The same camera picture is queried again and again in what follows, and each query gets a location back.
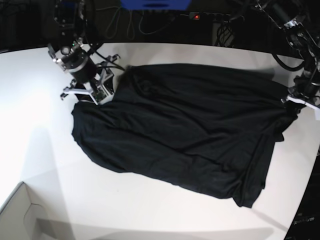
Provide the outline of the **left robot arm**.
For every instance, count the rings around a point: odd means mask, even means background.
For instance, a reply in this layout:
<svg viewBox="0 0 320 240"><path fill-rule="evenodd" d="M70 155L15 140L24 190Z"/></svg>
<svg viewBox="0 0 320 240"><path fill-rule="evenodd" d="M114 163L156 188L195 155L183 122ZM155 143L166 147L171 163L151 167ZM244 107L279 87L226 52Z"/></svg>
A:
<svg viewBox="0 0 320 240"><path fill-rule="evenodd" d="M256 0L254 7L263 12L270 21L285 33L288 44L302 57L296 66L286 65L276 53L276 62L290 72L303 70L294 78L294 86L288 88L288 95L282 102L293 102L320 111L320 43L310 33L306 24L307 13L301 0Z"/></svg>

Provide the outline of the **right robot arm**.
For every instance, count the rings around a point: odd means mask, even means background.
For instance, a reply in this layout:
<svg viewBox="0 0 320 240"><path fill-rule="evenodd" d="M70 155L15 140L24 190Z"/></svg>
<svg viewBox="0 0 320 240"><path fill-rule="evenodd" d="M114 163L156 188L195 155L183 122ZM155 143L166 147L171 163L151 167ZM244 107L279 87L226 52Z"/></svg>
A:
<svg viewBox="0 0 320 240"><path fill-rule="evenodd" d="M100 44L87 43L86 2L84 0L57 0L54 5L54 20L58 25L59 38L48 44L48 54L64 73L73 78L60 95L64 100L74 95L79 101L103 105L114 95L113 70L123 70L117 64L118 54L101 56L102 62L94 63L91 56L98 53Z"/></svg>

